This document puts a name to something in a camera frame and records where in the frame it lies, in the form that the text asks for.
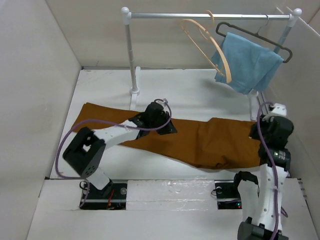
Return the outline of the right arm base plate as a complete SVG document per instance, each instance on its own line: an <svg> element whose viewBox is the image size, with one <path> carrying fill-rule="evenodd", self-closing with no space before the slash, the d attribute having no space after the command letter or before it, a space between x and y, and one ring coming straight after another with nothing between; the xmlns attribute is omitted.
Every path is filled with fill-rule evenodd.
<svg viewBox="0 0 320 240"><path fill-rule="evenodd" d="M218 210L242 209L241 197L233 180L215 180L211 195L217 201Z"/></svg>

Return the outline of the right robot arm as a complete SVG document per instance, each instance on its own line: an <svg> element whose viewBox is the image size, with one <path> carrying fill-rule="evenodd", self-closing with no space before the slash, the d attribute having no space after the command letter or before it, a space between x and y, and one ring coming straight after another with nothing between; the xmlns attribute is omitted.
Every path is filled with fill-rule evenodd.
<svg viewBox="0 0 320 240"><path fill-rule="evenodd" d="M286 149L293 123L284 115L261 115L249 136L260 141L258 150L260 176L240 171L231 184L232 193L240 197L242 222L239 240L286 240L281 223L284 183L291 165Z"/></svg>

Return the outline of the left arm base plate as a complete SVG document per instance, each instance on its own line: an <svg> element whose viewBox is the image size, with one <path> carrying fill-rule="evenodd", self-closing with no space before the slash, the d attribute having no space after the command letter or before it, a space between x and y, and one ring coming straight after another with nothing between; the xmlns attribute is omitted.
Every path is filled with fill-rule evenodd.
<svg viewBox="0 0 320 240"><path fill-rule="evenodd" d="M102 190L85 181L79 183L82 190L79 208L81 210L125 210L128 182L110 181Z"/></svg>

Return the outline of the brown trousers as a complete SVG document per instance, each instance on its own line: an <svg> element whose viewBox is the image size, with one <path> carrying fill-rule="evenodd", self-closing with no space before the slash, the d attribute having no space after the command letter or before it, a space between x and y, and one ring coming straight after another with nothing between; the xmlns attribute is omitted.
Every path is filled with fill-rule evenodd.
<svg viewBox="0 0 320 240"><path fill-rule="evenodd" d="M260 142L249 138L253 123L224 118L207 122L172 119L177 133L159 135L152 131L123 146L179 160L196 168L240 169L260 164Z"/></svg>

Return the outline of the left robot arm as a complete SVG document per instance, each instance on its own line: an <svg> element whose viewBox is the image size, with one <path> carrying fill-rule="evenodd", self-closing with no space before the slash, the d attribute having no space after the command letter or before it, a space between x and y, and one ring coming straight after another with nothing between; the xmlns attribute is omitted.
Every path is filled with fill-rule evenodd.
<svg viewBox="0 0 320 240"><path fill-rule="evenodd" d="M159 135L175 134L172 110L165 99L152 101L144 112L139 112L122 123L88 119L78 123L98 122L110 127L91 130L82 127L64 150L62 157L83 180L87 192L94 189L100 198L107 198L112 191L112 180L99 168L104 151L128 141L138 140L155 131Z"/></svg>

